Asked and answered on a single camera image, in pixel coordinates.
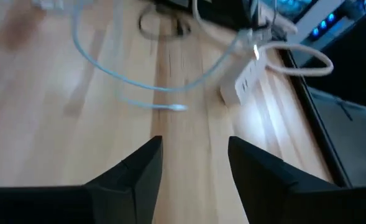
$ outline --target desk surface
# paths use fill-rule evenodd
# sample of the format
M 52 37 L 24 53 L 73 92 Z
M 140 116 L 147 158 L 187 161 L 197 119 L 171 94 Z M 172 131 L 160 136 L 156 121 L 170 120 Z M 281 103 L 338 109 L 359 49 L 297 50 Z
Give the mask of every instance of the desk surface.
M 154 93 L 123 85 L 76 51 L 66 16 L 31 9 L 29 0 L 0 2 L 0 186 L 83 184 L 117 164 L 154 135 L 164 139 L 164 170 L 155 223 L 247 223 L 227 158 L 239 136 L 288 163 L 329 179 L 301 106 L 286 77 L 267 72 L 243 107 L 227 108 L 217 82 L 231 57 L 204 85 L 185 93 Z M 157 42 L 137 30 L 146 5 L 107 0 L 87 9 L 82 45 L 131 79 L 180 86 L 222 54 L 195 29 L 184 40 Z M 112 22 L 112 11 L 122 19 Z M 166 19 L 147 26 L 164 33 Z M 221 37 L 232 34 L 211 27 Z M 271 58 L 281 63 L 276 52 Z M 187 104 L 187 112 L 146 110 L 144 102 Z

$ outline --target cable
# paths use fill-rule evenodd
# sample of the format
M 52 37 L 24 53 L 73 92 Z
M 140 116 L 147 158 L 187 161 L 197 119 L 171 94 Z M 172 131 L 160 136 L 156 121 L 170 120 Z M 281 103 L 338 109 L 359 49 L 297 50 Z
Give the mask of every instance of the cable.
M 266 51 L 268 49 L 301 50 L 301 51 L 309 53 L 309 54 L 315 56 L 316 58 L 320 59 L 320 61 L 322 61 L 326 64 L 326 67 L 325 68 L 286 68 L 286 67 L 281 67 L 281 66 L 278 66 L 278 65 L 275 65 L 275 64 L 271 63 L 271 61 L 267 57 L 267 53 L 266 53 Z M 266 57 L 266 59 L 267 59 L 266 64 L 269 68 L 271 68 L 275 72 L 284 73 L 284 74 L 287 74 L 287 75 L 295 75 L 295 76 L 305 75 L 305 76 L 309 76 L 309 77 L 320 77 L 320 76 L 330 74 L 333 71 L 333 68 L 334 68 L 331 59 L 329 59 L 325 54 L 323 54 L 322 52 L 320 52 L 316 49 L 313 49 L 311 47 L 307 47 L 307 46 L 301 45 L 301 44 L 287 44 L 286 42 L 274 41 L 274 42 L 270 42 L 268 44 L 265 44 L 265 45 L 261 46 L 258 49 L 258 51 L 263 53 L 262 55 L 264 55 L 264 57 Z
M 146 31 L 142 28 L 142 20 L 145 15 L 147 15 L 152 10 L 157 10 L 158 13 L 168 15 L 172 19 L 176 20 L 176 33 L 171 35 L 155 35 L 151 34 L 150 32 Z M 161 6 L 161 5 L 154 5 L 149 4 L 147 7 L 145 7 L 139 16 L 138 20 L 138 27 L 140 33 L 145 37 L 146 39 L 150 40 L 158 40 L 158 41 L 170 41 L 170 40 L 176 40 L 181 39 L 184 37 L 187 37 L 191 34 L 191 27 L 190 23 L 188 23 L 186 20 L 179 18 L 174 12 L 171 10 L 168 10 L 167 8 Z
M 79 51 L 79 53 L 87 61 L 92 63 L 96 68 L 98 68 L 101 71 L 109 74 L 110 76 L 112 76 L 114 78 L 117 78 L 117 79 L 120 79 L 120 80 L 122 80 L 122 81 L 124 81 L 128 84 L 138 86 L 138 87 L 141 87 L 141 88 L 145 88 L 145 89 L 148 89 L 148 90 L 178 92 L 178 91 L 188 91 L 188 90 L 196 87 L 200 83 L 204 82 L 205 79 L 207 79 L 207 77 L 210 77 L 214 73 L 214 71 L 227 58 L 227 56 L 230 55 L 231 53 L 233 53 L 234 47 L 236 46 L 237 41 L 242 36 L 245 36 L 248 33 L 247 30 L 241 30 L 240 32 L 238 32 L 235 39 L 228 46 L 227 50 L 218 58 L 216 63 L 214 65 L 212 65 L 212 67 L 209 68 L 206 73 L 204 73 L 201 77 L 197 78 L 195 81 L 193 81 L 193 82 L 191 82 L 191 83 L 189 83 L 185 86 L 178 87 L 178 88 L 164 88 L 164 87 L 150 86 L 150 85 L 146 85 L 146 84 L 143 84 L 143 83 L 139 83 L 139 82 L 130 80 L 130 79 L 126 78 L 123 75 L 119 75 L 116 72 L 112 72 L 112 71 L 104 68 L 103 66 L 101 66 L 95 59 L 93 59 L 87 52 L 85 52 L 85 50 L 82 49 L 82 46 L 80 45 L 79 38 L 78 38 L 78 25 L 79 25 L 78 21 L 79 21 L 79 18 L 80 18 L 80 12 L 81 12 L 80 7 L 76 6 L 73 10 L 72 19 L 71 19 L 72 20 L 72 26 L 71 26 L 72 39 L 73 39 L 73 43 L 74 43 L 76 49 Z M 177 111 L 186 110 L 185 105 L 151 105 L 151 104 L 141 103 L 141 102 L 138 102 L 138 101 L 128 100 L 128 99 L 125 99 L 125 98 L 122 98 L 122 100 L 124 100 L 124 101 L 126 101 L 130 104 L 141 106 L 141 107 L 144 107 L 144 108 L 169 109 L 169 110 L 177 110 Z
M 274 16 L 273 16 L 273 23 L 275 22 L 275 18 L 277 16 L 277 0 L 274 0 Z M 203 32 L 206 33 L 210 38 L 214 39 L 216 42 L 219 42 L 219 39 L 212 34 L 210 34 L 203 26 L 203 22 L 201 19 L 201 16 L 198 12 L 198 0 L 193 0 L 193 14 L 198 22 L 199 26 L 202 28 Z M 268 49 L 287 49 L 287 50 L 302 50 L 306 53 L 309 53 L 316 58 L 320 59 L 322 62 L 326 64 L 326 68 L 286 68 L 281 67 L 278 65 L 275 65 L 271 63 L 270 59 L 267 56 L 267 50 Z M 332 61 L 322 52 L 313 49 L 311 47 L 307 47 L 305 45 L 301 44 L 287 44 L 286 42 L 270 42 L 263 46 L 261 46 L 258 51 L 261 53 L 263 57 L 266 59 L 266 65 L 268 68 L 272 69 L 275 72 L 278 73 L 284 73 L 286 75 L 295 75 L 295 76 L 309 76 L 309 77 L 319 77 L 328 75 L 333 71 L 333 63 Z
M 277 40 L 286 40 L 286 32 L 278 26 L 275 26 L 275 21 L 277 19 L 278 13 L 278 0 L 274 0 L 274 15 L 271 22 L 271 33 L 272 37 L 276 38 Z

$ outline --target power strip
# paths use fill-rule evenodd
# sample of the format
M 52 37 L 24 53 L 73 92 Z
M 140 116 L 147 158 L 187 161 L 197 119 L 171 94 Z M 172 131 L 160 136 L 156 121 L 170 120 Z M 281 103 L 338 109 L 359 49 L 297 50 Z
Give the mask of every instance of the power strip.
M 265 74 L 266 57 L 244 57 L 235 63 L 220 82 L 221 96 L 227 106 L 247 101 L 259 77 Z

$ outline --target black cable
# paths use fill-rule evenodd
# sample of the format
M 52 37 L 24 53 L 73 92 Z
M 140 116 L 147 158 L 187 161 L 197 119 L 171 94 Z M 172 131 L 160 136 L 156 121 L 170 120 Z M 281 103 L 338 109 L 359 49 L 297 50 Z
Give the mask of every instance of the black cable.
M 344 114 L 347 116 L 347 118 L 350 120 L 350 121 L 353 121 L 352 119 L 352 116 L 351 114 L 349 113 L 349 111 L 345 108 L 345 102 L 344 101 L 338 101 L 337 102 L 337 105 L 340 106 L 340 108 L 342 109 L 342 111 L 344 112 Z
M 365 0 L 360 0 L 362 3 L 362 9 L 364 10 L 364 14 L 366 14 L 366 5 L 365 5 Z
M 282 40 L 282 41 L 286 42 L 286 41 L 288 41 L 286 39 L 287 33 L 283 30 L 282 27 L 275 26 L 275 21 L 277 19 L 277 14 L 278 14 L 278 0 L 273 0 L 272 3 L 273 3 L 273 11 L 274 11 L 274 16 L 273 16 L 272 22 L 270 24 L 272 37 L 276 40 Z
M 176 31 L 174 34 L 157 35 L 157 34 L 152 34 L 149 31 L 142 28 L 141 23 L 142 23 L 144 16 L 146 16 L 148 13 L 150 13 L 154 10 L 157 13 L 159 13 L 161 15 L 166 15 L 166 16 L 170 17 L 172 20 L 176 21 Z M 163 5 L 160 5 L 160 4 L 150 4 L 141 11 L 140 16 L 139 16 L 139 21 L 138 21 L 138 27 L 139 27 L 139 31 L 143 35 L 143 37 L 146 39 L 149 39 L 149 40 L 171 41 L 171 40 L 185 38 L 191 34 L 191 26 L 186 20 L 180 18 L 172 10 L 170 10 L 169 8 L 167 8 Z

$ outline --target blue light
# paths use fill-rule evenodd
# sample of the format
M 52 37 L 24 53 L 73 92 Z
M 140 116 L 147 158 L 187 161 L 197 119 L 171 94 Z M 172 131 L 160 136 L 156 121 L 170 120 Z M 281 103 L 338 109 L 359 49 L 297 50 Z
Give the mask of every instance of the blue light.
M 328 17 L 327 17 L 327 21 L 328 22 L 333 22 L 333 20 L 334 20 L 334 14 L 330 13 L 330 15 L 328 15 Z
M 325 29 L 325 28 L 326 28 L 326 22 L 325 22 L 325 21 L 322 21 L 322 22 L 321 22 L 321 28 L 322 28 L 322 29 Z
M 319 30 L 318 30 L 318 28 L 314 28 L 313 29 L 313 36 L 318 36 L 318 34 L 319 34 Z

